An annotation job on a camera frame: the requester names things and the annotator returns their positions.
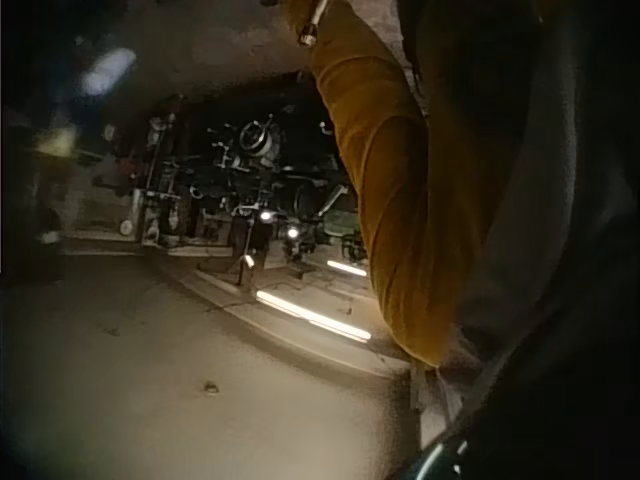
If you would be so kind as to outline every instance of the machinery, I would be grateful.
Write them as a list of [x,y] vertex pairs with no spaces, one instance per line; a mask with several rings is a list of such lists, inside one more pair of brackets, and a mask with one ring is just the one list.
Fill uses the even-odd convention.
[[364,258],[355,194],[312,85],[287,76],[191,104],[176,95],[131,131],[116,151],[139,221],[123,222],[123,234],[137,224],[142,242],[172,248],[244,224],[234,247],[249,248],[258,229],[254,248],[279,238],[294,261],[343,237],[345,257]]

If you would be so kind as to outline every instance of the person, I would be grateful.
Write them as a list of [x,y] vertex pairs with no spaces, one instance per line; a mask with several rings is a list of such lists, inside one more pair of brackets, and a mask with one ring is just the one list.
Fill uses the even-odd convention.
[[[286,3],[294,32],[312,3]],[[425,120],[390,50],[348,2],[330,2],[309,66],[385,321],[428,365],[459,347],[482,365],[453,424],[394,478],[608,478],[632,463],[630,8],[407,0],[403,45]]]

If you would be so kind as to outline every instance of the small light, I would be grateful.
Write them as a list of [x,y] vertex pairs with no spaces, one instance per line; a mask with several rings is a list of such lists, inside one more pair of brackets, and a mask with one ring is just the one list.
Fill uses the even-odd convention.
[[40,235],[40,243],[44,245],[60,243],[60,233],[56,232],[55,230],[44,232]]
[[253,268],[256,265],[256,262],[253,260],[253,257],[251,255],[244,256],[244,263],[246,263],[247,267],[249,268]]
[[457,452],[456,452],[456,453],[457,453],[458,455],[462,455],[464,452],[466,452],[466,451],[467,451],[467,448],[469,448],[469,442],[467,442],[467,441],[465,440],[465,441],[463,441],[463,442],[460,444],[460,446],[458,447],[458,450],[457,450]]
[[69,158],[73,154],[78,132],[73,125],[45,132],[39,140],[36,151],[52,157]]
[[337,268],[338,270],[342,270],[343,272],[353,273],[354,275],[358,275],[360,277],[367,276],[367,272],[365,270],[362,270],[361,268],[352,267],[351,265],[345,265],[344,263],[328,260],[327,265],[333,268]]
[[116,134],[116,127],[114,127],[110,123],[105,125],[104,131],[102,132],[102,136],[107,142],[113,141],[113,137],[115,136],[115,134]]
[[263,210],[262,212],[260,212],[260,220],[262,220],[263,222],[270,222],[271,220],[273,220],[273,212],[270,212],[269,210]]
[[295,240],[299,236],[300,230],[298,230],[296,227],[290,227],[289,230],[287,230],[287,237],[289,237],[291,240]]

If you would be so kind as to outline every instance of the concrete floor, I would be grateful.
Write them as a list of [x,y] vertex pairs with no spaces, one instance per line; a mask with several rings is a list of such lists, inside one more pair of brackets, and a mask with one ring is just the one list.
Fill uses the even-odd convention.
[[[395,0],[352,4],[405,64]],[[299,70],[307,58],[280,8],[262,7],[259,0],[129,0],[114,37],[137,54],[133,72],[110,101],[116,122],[173,93],[210,94]]]
[[375,479],[416,448],[406,386],[275,347],[139,259],[69,258],[2,320],[2,427],[37,478]]

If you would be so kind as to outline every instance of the yellow sleeve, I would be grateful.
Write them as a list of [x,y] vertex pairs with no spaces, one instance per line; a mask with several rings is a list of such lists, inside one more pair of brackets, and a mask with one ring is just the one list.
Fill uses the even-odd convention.
[[[309,1],[290,1],[299,32]],[[427,234],[427,145],[424,118],[402,67],[342,0],[330,4],[311,50],[310,67],[335,125],[338,148],[358,193],[373,289],[396,341],[437,364],[450,315],[431,318]]]

